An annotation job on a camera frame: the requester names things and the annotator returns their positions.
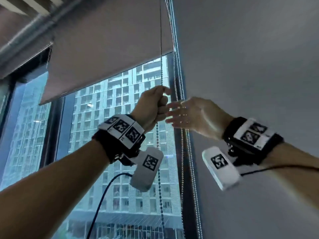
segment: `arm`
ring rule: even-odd
[[[163,94],[170,92],[156,86],[141,95],[131,115],[145,132],[166,118]],[[51,238],[109,164],[102,145],[92,140],[1,191],[1,238]]]
[[[185,102],[173,102],[169,108],[176,108],[167,113],[173,116],[166,122],[174,127],[193,130],[203,136],[221,140],[222,135],[234,117],[219,108],[211,100],[193,97]],[[319,159],[307,154],[294,146],[283,143],[276,146],[262,166],[299,164],[319,168]],[[272,171],[282,181],[302,197],[319,209],[319,173],[304,169],[283,168]]]

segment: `wristband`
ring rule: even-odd
[[[119,159],[132,165],[127,158],[137,157],[145,139],[144,129],[130,115],[114,115],[98,126],[92,139],[100,142],[110,163]]]
[[[283,137],[254,119],[235,118],[226,128],[223,139],[230,146],[228,154],[238,157],[234,165],[261,164]]]

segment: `cord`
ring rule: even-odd
[[[90,230],[89,230],[89,232],[87,233],[86,239],[89,239],[89,238],[90,238],[90,235],[91,235],[92,230],[93,230],[93,225],[94,225],[94,223],[95,223],[95,221],[96,221],[96,217],[98,216],[98,213],[99,213],[99,210],[100,210],[102,201],[103,201],[103,199],[104,199],[104,196],[105,196],[107,190],[109,189],[111,183],[112,183],[117,177],[119,177],[119,176],[121,176],[121,175],[126,175],[126,176],[129,176],[129,177],[132,177],[132,175],[129,174],[129,173],[121,173],[121,174],[118,174],[118,175],[114,176],[114,178],[109,182],[109,184],[107,185],[107,187],[106,187],[106,189],[105,189],[105,191],[104,191],[104,193],[103,193],[103,195],[102,195],[102,198],[101,198],[101,201],[100,201],[100,203],[99,203],[99,206],[98,206],[98,208],[96,209],[96,213],[95,213],[95,215],[94,215],[94,218],[93,218],[93,221],[92,221]]]
[[[250,171],[247,173],[242,173],[240,175],[245,176],[245,175],[259,173],[259,172],[263,172],[263,171],[267,171],[267,170],[271,170],[271,169],[283,169],[283,168],[307,169],[307,170],[319,172],[319,168],[312,167],[312,166],[298,165],[298,164],[286,164],[286,165],[271,166],[271,167],[265,168],[265,169],[254,170],[254,171]]]

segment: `person's left hand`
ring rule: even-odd
[[[169,108],[166,106],[168,98],[163,95],[164,93],[170,95],[171,89],[159,85],[143,92],[132,111],[131,115],[144,128],[144,133],[152,130],[158,121],[166,118]]]

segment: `person's left arm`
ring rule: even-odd
[[[170,89],[157,86],[144,92],[131,113],[145,132],[166,118],[163,93]],[[51,238],[109,164],[102,145],[92,140],[1,191],[1,238]]]

